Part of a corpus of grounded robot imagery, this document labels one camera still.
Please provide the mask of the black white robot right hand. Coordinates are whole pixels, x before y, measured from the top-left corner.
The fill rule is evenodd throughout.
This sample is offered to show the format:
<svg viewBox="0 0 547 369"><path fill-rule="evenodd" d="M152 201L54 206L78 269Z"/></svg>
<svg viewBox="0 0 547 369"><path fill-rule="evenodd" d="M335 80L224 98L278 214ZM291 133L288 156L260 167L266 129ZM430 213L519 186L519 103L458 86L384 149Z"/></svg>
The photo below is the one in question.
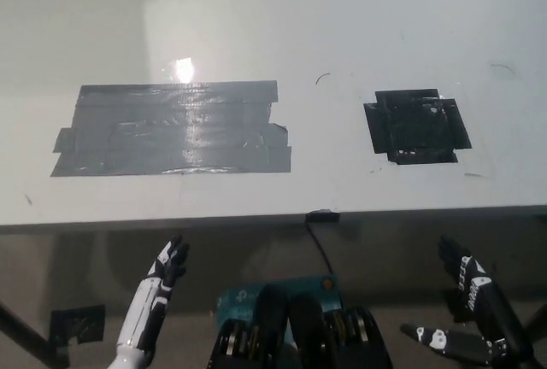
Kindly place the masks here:
<svg viewBox="0 0 547 369"><path fill-rule="evenodd" d="M490 368L540 368L530 337L497 282L473 254L441 237L438 255L456 287L447 304L456 322L473 321L478 335L402 324L407 337L433 353L463 364Z"/></svg>

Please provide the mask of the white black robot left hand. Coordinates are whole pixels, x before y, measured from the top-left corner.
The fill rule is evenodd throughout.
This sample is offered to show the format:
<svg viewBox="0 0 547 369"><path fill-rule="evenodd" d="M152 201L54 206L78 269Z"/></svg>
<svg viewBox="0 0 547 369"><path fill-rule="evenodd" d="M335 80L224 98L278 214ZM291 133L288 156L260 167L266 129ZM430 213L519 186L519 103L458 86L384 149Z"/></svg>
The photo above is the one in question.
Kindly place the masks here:
<svg viewBox="0 0 547 369"><path fill-rule="evenodd" d="M165 319L174 286L185 274L189 244L172 237L154 259L128 308L117 344L149 352Z"/></svg>

